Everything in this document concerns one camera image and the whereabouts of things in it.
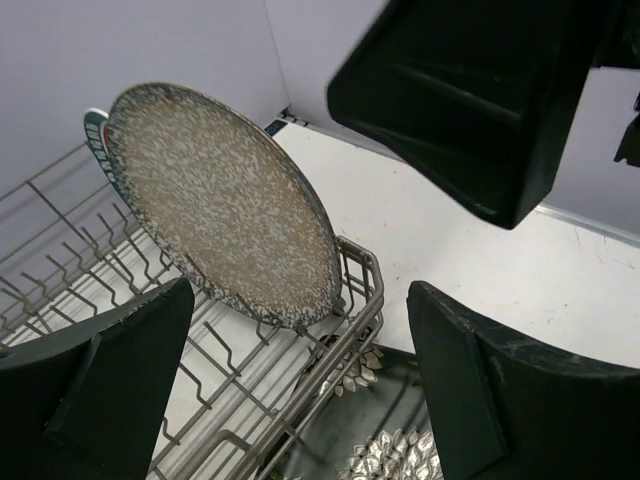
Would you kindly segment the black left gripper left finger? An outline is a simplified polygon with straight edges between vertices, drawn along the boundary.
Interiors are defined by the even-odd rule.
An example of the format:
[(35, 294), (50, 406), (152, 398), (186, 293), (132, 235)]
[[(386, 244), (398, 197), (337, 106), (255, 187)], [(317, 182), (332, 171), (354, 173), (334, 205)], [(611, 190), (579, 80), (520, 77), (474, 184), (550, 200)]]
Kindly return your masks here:
[(193, 308), (178, 278), (3, 350), (2, 478), (145, 478)]

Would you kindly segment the white plate teal red rim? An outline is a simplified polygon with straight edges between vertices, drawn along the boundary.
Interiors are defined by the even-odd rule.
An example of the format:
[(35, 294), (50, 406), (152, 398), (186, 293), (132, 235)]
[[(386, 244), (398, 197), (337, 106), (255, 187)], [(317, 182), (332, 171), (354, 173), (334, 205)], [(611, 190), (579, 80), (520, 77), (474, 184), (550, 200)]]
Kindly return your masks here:
[(107, 148), (107, 122), (108, 114), (106, 112), (97, 108), (87, 109), (83, 115), (86, 143), (109, 183), (116, 190), (120, 198), (125, 203), (128, 203), (128, 196), (126, 192), (122, 190), (118, 181), (119, 170), (113, 168)]

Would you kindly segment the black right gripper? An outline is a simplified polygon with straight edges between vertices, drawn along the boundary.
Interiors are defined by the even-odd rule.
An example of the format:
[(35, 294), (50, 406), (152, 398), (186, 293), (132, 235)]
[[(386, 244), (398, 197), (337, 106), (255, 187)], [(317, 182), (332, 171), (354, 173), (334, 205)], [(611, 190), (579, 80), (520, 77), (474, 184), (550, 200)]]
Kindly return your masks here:
[[(639, 72), (639, 0), (612, 1), (592, 65)], [(639, 164), (639, 96), (633, 104), (635, 117), (626, 127), (615, 163)]]

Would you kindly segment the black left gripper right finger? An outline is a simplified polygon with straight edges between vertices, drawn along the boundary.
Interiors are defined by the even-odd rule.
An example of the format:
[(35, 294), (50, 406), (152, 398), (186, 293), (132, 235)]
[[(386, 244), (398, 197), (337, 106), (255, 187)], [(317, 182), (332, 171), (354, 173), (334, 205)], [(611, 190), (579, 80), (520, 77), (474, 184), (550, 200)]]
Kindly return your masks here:
[(639, 372), (485, 317), (424, 281), (407, 309), (448, 479), (635, 479)]

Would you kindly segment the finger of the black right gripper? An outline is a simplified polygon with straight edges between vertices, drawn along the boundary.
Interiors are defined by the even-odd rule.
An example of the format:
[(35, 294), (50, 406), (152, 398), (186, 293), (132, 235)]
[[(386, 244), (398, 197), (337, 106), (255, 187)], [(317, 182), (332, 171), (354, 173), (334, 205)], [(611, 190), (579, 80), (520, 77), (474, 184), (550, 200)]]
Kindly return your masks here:
[(517, 226), (551, 191), (615, 1), (392, 1), (331, 80), (339, 124), (476, 217)]

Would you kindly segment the black square floral plate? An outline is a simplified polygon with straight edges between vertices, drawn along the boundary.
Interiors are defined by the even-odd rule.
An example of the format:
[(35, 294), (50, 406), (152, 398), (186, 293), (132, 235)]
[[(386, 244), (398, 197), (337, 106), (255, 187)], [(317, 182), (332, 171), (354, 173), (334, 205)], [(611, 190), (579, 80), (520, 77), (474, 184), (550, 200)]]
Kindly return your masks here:
[(268, 479), (442, 479), (416, 356), (375, 344), (343, 357), (332, 394), (303, 422)]

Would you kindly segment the speckled beige blue round plate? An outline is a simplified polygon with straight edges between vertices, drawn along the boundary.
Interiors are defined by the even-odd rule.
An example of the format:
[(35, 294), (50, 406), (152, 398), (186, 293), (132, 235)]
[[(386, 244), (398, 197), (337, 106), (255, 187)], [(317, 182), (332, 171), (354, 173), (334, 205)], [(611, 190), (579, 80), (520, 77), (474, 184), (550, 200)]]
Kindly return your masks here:
[(342, 290), (331, 222), (263, 128), (196, 90), (149, 82), (114, 100), (105, 130), (105, 174), (204, 293), (282, 328), (331, 313)]

